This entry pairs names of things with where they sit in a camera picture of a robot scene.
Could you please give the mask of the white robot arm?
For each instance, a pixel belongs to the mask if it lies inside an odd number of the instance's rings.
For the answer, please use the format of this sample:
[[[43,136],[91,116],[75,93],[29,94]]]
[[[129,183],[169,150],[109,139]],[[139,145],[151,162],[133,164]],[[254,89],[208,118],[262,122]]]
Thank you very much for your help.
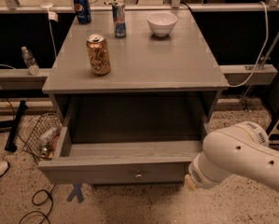
[[[207,134],[202,152],[188,167],[185,185],[189,190],[210,189],[232,174],[279,192],[279,151],[269,147],[267,133],[254,122],[240,122]]]

